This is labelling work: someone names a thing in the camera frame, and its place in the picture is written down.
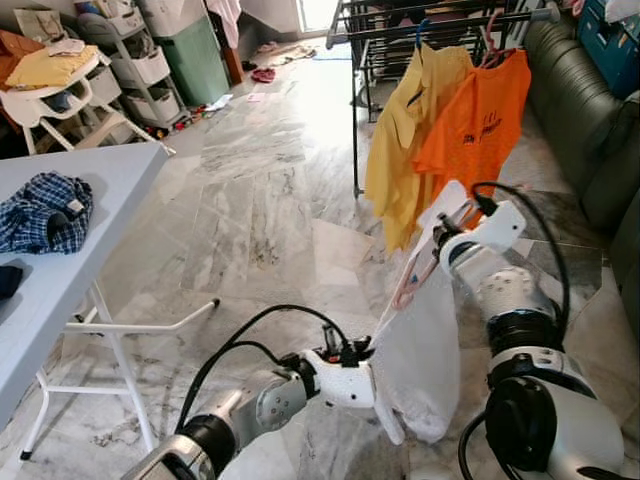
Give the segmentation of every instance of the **drying rack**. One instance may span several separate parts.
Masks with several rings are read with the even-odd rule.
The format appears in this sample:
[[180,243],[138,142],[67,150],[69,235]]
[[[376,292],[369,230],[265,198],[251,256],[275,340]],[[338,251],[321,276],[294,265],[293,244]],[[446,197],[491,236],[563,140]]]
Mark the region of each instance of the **drying rack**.
[[522,45],[532,21],[560,19],[553,2],[544,0],[338,0],[327,34],[327,49],[336,44],[351,46],[351,107],[353,134],[353,194],[364,190],[358,179],[358,108],[366,108],[368,120],[377,120],[382,108],[371,100],[371,86],[382,79],[400,79],[416,45],[418,25],[390,25],[406,15],[412,20],[428,18],[418,34],[437,50],[464,45],[474,65],[488,46],[485,28],[495,13],[492,36],[499,36],[500,49]]

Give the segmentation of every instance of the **white table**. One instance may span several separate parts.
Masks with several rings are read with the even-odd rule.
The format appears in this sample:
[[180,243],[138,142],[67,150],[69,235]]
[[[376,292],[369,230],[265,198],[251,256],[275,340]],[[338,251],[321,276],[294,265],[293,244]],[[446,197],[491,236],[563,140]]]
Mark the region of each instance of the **white table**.
[[[51,170],[83,178],[91,185],[94,197],[89,232],[80,252],[73,255],[0,254],[0,265],[24,269],[16,294],[0,302],[0,430],[6,426],[57,337],[66,331],[67,322],[88,290],[95,304],[92,318],[97,312],[103,322],[112,323],[99,291],[92,284],[166,159],[161,144],[145,143],[0,160],[0,201],[9,198],[37,173]],[[49,387],[43,383],[42,373],[38,373],[43,387],[43,407],[27,442],[30,448],[25,451],[30,455],[46,413],[48,394],[55,391],[131,395],[143,434],[147,430],[146,446],[152,448],[146,412],[118,334],[171,332],[214,306],[217,303],[210,302],[169,327],[91,324],[92,318],[87,319],[86,325],[70,324],[70,333],[106,334],[118,357],[127,389]]]

